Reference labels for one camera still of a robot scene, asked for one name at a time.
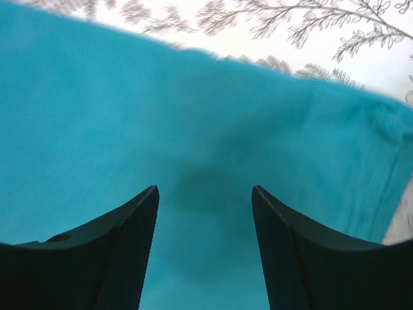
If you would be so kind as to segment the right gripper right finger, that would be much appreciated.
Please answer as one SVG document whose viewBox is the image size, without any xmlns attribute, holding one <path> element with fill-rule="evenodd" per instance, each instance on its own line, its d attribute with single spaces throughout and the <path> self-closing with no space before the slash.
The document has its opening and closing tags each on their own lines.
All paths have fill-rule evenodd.
<svg viewBox="0 0 413 310">
<path fill-rule="evenodd" d="M 271 309 L 411 309 L 412 241 L 360 240 L 291 209 L 264 188 L 252 210 Z"/>
</svg>

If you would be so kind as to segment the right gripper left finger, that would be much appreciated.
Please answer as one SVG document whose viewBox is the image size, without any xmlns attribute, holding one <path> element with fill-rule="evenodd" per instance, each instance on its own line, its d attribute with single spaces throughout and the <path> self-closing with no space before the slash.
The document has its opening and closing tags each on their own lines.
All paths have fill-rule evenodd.
<svg viewBox="0 0 413 310">
<path fill-rule="evenodd" d="M 138 309 L 158 207 L 150 186 L 45 242 L 1 244 L 1 309 Z"/>
</svg>

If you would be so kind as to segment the teal blue t shirt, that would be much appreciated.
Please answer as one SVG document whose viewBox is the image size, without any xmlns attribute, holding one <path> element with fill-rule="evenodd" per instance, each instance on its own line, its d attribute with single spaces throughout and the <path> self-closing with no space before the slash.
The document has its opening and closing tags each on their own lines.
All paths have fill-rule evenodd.
<svg viewBox="0 0 413 310">
<path fill-rule="evenodd" d="M 160 191 L 142 309 L 267 309 L 251 192 L 380 242 L 412 110 L 338 83 L 1 3 L 1 240 Z"/>
</svg>

